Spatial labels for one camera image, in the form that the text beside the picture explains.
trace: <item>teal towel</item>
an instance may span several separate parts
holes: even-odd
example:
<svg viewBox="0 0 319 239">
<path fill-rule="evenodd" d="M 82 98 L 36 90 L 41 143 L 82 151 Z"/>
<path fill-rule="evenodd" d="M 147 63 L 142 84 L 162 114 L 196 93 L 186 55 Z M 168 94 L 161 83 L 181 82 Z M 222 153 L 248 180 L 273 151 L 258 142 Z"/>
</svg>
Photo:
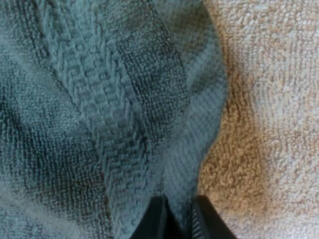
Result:
<svg viewBox="0 0 319 239">
<path fill-rule="evenodd" d="M 0 237 L 187 235 L 227 83 L 198 0 L 0 1 Z"/>
</svg>

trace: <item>tan towel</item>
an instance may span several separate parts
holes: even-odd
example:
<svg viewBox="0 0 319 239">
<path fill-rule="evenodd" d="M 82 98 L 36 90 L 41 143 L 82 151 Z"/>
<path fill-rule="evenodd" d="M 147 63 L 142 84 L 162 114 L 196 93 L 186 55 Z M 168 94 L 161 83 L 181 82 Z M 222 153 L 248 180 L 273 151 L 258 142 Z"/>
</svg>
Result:
<svg viewBox="0 0 319 239">
<path fill-rule="evenodd" d="M 240 239 L 318 239 L 319 1 L 206 2 L 229 97 L 199 191 Z"/>
</svg>

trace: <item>textured fabric surface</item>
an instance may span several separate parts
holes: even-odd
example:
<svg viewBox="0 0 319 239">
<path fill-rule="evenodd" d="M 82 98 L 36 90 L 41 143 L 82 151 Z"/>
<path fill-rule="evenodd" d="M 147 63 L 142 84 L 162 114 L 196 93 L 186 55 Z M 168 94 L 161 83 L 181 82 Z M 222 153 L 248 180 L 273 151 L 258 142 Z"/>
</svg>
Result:
<svg viewBox="0 0 319 239">
<path fill-rule="evenodd" d="M 206 3 L 229 98 L 200 192 L 239 239 L 317 239 L 319 2 Z"/>
<path fill-rule="evenodd" d="M 201 1 L 0 2 L 1 238 L 186 234 L 226 79 Z"/>
</svg>

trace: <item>fabric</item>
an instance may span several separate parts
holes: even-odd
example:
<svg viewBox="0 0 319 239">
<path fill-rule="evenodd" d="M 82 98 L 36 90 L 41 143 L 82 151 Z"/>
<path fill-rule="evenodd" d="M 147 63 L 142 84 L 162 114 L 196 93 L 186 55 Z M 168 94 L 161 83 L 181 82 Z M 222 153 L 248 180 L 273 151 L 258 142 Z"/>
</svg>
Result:
<svg viewBox="0 0 319 239">
<path fill-rule="evenodd" d="M 317 239 L 319 2 L 206 3 L 229 97 L 199 191 L 239 239 Z"/>
<path fill-rule="evenodd" d="M 2 0 L 1 238 L 127 239 L 163 194 L 187 237 L 226 88 L 201 1 Z"/>
</svg>

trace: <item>terry cloth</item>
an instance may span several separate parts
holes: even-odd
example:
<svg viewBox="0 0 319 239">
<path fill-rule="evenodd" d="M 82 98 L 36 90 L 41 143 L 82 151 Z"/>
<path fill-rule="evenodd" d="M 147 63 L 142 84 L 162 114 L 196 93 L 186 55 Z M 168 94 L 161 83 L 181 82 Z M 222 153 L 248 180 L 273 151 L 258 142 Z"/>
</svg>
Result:
<svg viewBox="0 0 319 239">
<path fill-rule="evenodd" d="M 186 234 L 225 96 L 201 1 L 2 0 L 1 238 L 127 239 L 156 195 Z"/>
</svg>

